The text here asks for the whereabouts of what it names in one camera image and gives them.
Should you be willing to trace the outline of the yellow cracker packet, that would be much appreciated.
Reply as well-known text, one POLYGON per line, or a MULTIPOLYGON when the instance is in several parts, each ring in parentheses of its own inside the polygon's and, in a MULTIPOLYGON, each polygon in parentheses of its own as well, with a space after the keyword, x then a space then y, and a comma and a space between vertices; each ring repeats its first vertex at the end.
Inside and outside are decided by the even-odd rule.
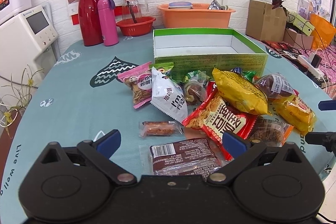
POLYGON ((276 112, 288 124, 294 126, 301 135, 305 136, 313 131, 317 117, 314 111, 299 96, 281 97, 275 99, 272 104, 276 112))

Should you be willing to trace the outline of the brown barcode snack packet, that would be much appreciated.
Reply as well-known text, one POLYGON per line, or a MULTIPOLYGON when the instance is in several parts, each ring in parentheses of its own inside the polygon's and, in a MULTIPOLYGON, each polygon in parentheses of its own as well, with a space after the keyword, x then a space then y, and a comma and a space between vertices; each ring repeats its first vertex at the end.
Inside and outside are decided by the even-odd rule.
POLYGON ((193 138, 173 143, 139 147, 144 174, 155 176, 210 174, 225 166, 221 151, 206 138, 193 138))

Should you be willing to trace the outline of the red orange snack bag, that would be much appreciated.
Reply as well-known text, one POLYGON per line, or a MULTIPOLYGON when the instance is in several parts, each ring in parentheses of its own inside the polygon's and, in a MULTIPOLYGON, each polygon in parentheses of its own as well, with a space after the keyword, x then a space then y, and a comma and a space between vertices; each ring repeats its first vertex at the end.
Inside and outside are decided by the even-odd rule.
POLYGON ((228 131, 247 139, 258 115, 234 108, 218 93, 215 81, 210 83, 209 96, 182 124, 187 128, 203 131, 220 148, 224 159, 230 161, 233 157, 223 148, 223 134, 228 131))

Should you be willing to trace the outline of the dried dates clear packet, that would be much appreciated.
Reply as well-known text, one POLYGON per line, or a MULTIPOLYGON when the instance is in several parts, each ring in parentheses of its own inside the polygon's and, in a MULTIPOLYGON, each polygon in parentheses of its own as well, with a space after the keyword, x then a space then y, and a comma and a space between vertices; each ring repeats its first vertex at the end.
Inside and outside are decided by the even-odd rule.
POLYGON ((255 86, 259 88, 269 100, 296 95, 287 79, 280 73, 265 75, 255 82, 255 86))

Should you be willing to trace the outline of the yellow snack bag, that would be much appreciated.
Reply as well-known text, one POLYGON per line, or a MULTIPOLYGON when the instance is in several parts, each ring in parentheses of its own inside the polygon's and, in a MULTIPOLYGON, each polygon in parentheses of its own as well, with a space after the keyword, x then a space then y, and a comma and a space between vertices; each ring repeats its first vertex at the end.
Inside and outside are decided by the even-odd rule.
POLYGON ((266 95, 241 75, 214 68, 212 75, 218 93, 239 111, 252 115, 267 115, 266 95))

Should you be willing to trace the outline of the small clear bar packet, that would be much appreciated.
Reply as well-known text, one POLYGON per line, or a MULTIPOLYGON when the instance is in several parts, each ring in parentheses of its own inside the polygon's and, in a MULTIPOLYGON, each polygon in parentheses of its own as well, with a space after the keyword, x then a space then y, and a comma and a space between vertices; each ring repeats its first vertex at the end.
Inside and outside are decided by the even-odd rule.
POLYGON ((176 121, 145 121, 139 124, 139 135, 143 138, 147 136, 173 136, 182 134, 183 129, 176 121))

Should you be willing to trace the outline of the green red candy packet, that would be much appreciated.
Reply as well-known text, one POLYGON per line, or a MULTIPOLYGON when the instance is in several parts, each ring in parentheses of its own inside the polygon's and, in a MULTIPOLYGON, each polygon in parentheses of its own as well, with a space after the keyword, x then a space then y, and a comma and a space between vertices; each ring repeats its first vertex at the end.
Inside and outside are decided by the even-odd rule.
POLYGON ((256 72, 255 71, 242 71, 241 74, 249 82, 251 82, 251 83, 254 82, 254 78, 256 76, 256 72))

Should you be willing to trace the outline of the dark blue candy packet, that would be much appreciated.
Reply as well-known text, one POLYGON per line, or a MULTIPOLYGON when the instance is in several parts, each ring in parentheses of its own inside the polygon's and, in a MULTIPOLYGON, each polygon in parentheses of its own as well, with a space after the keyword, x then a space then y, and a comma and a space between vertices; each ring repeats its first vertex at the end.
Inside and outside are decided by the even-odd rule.
POLYGON ((243 74, 243 71, 240 67, 235 67, 235 68, 231 69, 231 72, 239 74, 239 75, 243 74))

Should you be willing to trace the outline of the pink nut snack packet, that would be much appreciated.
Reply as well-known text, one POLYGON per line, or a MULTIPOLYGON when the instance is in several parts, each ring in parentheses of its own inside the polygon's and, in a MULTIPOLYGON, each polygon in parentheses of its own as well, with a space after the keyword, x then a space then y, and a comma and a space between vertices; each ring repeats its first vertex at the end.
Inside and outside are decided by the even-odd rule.
POLYGON ((151 62, 147 62, 118 75, 118 79, 131 88, 135 109, 151 100, 152 73, 150 66, 151 62))

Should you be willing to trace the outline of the clear mixed nuts packet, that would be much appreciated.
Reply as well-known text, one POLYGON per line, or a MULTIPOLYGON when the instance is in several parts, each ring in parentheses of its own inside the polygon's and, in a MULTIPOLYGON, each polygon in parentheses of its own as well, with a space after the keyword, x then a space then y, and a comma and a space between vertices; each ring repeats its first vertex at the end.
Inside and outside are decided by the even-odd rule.
POLYGON ((210 77, 205 71, 191 71, 182 80, 183 92, 188 105, 196 105, 207 98, 206 87, 210 77))

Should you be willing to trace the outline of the white snack bag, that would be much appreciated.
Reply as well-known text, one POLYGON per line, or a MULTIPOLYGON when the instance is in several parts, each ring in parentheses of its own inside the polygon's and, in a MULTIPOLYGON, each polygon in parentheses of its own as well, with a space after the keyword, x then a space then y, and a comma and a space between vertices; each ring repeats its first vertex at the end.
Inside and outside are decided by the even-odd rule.
POLYGON ((151 69, 152 95, 150 103, 161 112, 182 123, 188 110, 181 87, 155 67, 151 69))

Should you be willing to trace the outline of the brown cake orange packet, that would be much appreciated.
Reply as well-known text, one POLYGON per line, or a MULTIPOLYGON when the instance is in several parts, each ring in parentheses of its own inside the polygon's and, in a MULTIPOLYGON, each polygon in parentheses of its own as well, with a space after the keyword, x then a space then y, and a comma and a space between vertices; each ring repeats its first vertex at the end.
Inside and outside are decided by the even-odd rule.
POLYGON ((294 127, 282 121, 258 117, 248 137, 249 141, 263 141, 269 146, 284 145, 294 127))

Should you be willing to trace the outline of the green pea snack packet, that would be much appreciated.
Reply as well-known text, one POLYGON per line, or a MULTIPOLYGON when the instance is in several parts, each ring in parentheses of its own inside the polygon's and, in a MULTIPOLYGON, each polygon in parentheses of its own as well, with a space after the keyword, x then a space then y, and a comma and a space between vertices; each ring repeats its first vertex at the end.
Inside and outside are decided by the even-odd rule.
POLYGON ((150 69, 152 67, 157 69, 157 71, 161 72, 165 76, 171 78, 171 71, 173 70, 174 63, 173 62, 165 62, 165 63, 155 63, 155 64, 149 65, 150 69))

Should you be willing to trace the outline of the white appliance with screen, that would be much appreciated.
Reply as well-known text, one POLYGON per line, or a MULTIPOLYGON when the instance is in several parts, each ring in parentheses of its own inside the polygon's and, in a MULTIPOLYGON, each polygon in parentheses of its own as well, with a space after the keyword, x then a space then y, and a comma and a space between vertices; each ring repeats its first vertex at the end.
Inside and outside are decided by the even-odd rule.
POLYGON ((52 44, 58 33, 47 7, 38 5, 1 25, 1 100, 5 105, 17 103, 17 90, 29 91, 29 75, 38 87, 56 63, 52 44))

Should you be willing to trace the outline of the red thermos jug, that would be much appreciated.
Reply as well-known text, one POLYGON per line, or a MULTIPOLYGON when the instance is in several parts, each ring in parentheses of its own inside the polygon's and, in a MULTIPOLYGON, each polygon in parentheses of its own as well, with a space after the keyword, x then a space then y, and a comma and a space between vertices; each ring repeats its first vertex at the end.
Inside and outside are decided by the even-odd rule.
POLYGON ((103 42, 98 14, 99 0, 79 0, 78 16, 84 46, 90 47, 103 42))

